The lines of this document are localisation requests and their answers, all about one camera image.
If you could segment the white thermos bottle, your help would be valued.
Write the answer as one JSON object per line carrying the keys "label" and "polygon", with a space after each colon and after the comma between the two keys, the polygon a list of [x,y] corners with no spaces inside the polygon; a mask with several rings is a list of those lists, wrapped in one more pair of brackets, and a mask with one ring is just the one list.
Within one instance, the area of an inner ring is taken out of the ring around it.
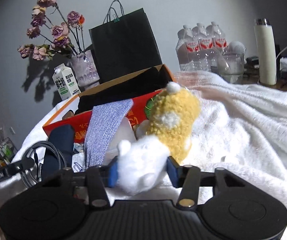
{"label": "white thermos bottle", "polygon": [[261,84],[274,86],[277,81],[274,33],[266,18],[255,19],[254,25]]}

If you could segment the red cardboard box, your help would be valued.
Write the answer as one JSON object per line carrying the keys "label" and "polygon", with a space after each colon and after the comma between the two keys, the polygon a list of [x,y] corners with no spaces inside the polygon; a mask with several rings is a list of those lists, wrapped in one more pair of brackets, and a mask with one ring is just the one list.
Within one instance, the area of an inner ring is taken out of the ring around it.
{"label": "red cardboard box", "polygon": [[152,101],[165,86],[174,81],[164,64],[140,70],[73,96],[48,120],[43,130],[46,135],[58,127],[69,127],[74,141],[83,143],[89,130],[99,125],[115,125],[127,118],[131,126],[147,120]]}

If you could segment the water bottle right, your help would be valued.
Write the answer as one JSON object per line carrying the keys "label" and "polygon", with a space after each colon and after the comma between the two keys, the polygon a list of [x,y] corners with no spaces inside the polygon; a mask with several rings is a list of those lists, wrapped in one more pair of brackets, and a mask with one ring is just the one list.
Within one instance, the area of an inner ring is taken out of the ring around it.
{"label": "water bottle right", "polygon": [[215,56],[218,53],[224,51],[227,47],[226,35],[223,30],[219,27],[219,24],[212,21],[210,25],[206,27],[208,36],[212,40],[212,48],[210,49],[210,55]]}

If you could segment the clear glass cup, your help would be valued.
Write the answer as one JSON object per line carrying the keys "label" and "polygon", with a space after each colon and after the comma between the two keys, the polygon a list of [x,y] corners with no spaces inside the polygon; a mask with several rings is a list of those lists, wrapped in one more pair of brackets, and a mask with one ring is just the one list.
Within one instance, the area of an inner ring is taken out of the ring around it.
{"label": "clear glass cup", "polygon": [[244,75],[244,54],[225,53],[217,56],[219,75],[228,83],[241,84]]}

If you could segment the white milk carton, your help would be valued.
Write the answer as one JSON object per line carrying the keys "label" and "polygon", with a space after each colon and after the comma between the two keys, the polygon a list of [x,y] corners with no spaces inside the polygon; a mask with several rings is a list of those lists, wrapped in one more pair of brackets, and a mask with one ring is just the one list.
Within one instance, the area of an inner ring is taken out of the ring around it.
{"label": "white milk carton", "polygon": [[54,69],[52,79],[63,101],[80,93],[80,88],[72,69],[64,63]]}

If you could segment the water bottle middle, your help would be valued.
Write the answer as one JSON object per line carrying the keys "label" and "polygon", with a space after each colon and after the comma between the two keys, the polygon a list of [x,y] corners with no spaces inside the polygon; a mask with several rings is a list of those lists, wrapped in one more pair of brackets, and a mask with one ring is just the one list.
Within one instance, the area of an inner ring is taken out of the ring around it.
{"label": "water bottle middle", "polygon": [[202,23],[193,28],[195,38],[199,43],[199,50],[195,56],[194,67],[197,70],[211,71],[214,59],[213,39]]}

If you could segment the black paper bag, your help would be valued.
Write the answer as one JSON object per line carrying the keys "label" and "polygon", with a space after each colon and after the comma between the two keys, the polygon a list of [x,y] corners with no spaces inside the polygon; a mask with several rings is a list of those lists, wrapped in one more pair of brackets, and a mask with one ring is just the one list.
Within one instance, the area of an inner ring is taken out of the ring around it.
{"label": "black paper bag", "polygon": [[144,10],[124,13],[113,0],[101,25],[89,30],[101,83],[162,64],[150,22]]}

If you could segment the white fluffy blanket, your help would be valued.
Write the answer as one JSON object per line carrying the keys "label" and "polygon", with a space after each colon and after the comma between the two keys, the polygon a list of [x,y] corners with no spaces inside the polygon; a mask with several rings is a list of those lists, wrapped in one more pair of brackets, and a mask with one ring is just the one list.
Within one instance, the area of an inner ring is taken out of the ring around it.
{"label": "white fluffy blanket", "polygon": [[[209,72],[180,72],[175,76],[201,101],[190,152],[178,162],[208,172],[218,166],[227,168],[287,208],[287,92],[255,84],[232,85]],[[112,203],[129,198],[129,194],[179,195],[167,177],[162,186],[153,186],[169,156],[155,135],[134,142],[122,140],[118,148],[119,167],[126,168],[121,172],[121,186],[126,192],[108,190]]]}

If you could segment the purple glass vase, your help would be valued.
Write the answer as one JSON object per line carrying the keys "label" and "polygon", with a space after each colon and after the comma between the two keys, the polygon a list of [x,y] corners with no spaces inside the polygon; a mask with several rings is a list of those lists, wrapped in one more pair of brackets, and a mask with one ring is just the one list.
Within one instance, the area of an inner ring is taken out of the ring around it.
{"label": "purple glass vase", "polygon": [[79,87],[89,87],[99,82],[99,74],[90,50],[71,58],[71,66]]}

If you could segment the purple knitted cloth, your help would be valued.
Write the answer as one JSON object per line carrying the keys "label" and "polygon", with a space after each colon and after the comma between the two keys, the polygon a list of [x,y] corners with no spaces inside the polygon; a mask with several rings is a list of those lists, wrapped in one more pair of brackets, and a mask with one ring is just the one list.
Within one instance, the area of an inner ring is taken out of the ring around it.
{"label": "purple knitted cloth", "polygon": [[105,153],[133,100],[126,99],[95,106],[84,140],[85,168],[101,165]]}

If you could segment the dried purple flowers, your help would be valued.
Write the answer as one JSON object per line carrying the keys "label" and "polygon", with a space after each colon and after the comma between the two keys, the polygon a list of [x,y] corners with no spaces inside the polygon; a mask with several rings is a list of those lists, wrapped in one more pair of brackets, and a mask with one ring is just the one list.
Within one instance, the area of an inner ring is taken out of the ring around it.
{"label": "dried purple flowers", "polygon": [[59,54],[68,58],[86,51],[84,43],[84,16],[76,11],[66,16],[59,9],[57,0],[37,0],[32,9],[30,27],[26,36],[33,40],[43,38],[42,44],[23,44],[18,53],[23,59],[51,60]]}

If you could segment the yellow white plush toy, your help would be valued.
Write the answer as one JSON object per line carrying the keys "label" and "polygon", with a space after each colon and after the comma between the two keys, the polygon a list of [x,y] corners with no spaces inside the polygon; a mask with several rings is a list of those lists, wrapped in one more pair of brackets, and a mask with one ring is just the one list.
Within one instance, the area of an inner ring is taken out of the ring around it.
{"label": "yellow white plush toy", "polygon": [[181,163],[192,147],[192,130],[201,111],[198,98],[187,88],[169,82],[156,95],[143,136],[121,140],[118,149],[118,187],[127,195],[149,191],[162,183],[166,162]]}

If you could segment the water bottle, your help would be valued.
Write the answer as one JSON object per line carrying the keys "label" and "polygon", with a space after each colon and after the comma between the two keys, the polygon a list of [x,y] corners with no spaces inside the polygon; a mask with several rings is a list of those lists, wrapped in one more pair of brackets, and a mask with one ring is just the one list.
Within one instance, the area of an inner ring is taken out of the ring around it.
{"label": "water bottle", "polygon": [[210,55],[215,56],[218,53],[224,51],[227,47],[226,35],[223,30],[219,27],[219,24],[212,21],[210,25],[206,27],[208,36],[212,40],[212,48],[210,49]]}
{"label": "water bottle", "polygon": [[195,38],[199,43],[199,50],[195,56],[194,67],[197,70],[211,71],[214,59],[213,39],[202,23],[193,28]]}
{"label": "water bottle", "polygon": [[191,28],[188,25],[183,25],[183,28],[178,31],[178,42],[175,50],[179,61],[180,70],[190,72],[194,70],[194,65],[193,61],[188,57],[185,38],[186,31],[188,31],[188,36],[192,37]]}

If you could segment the white round lamp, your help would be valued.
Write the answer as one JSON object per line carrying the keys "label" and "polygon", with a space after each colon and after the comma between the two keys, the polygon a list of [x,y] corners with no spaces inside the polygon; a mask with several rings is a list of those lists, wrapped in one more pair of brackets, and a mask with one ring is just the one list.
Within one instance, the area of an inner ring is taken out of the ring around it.
{"label": "white round lamp", "polygon": [[246,52],[246,47],[239,41],[232,41],[227,47],[228,54],[244,55]]}

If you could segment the navy blue pouch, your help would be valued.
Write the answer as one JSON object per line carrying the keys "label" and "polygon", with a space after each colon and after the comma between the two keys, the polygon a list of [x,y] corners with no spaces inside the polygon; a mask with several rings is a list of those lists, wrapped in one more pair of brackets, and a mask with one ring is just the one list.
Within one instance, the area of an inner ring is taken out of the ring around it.
{"label": "navy blue pouch", "polygon": [[64,167],[71,167],[75,130],[71,125],[63,125],[55,128],[48,141],[63,155],[66,165],[61,157],[57,157],[51,150],[45,151],[44,163],[41,168],[41,179],[44,180]]}

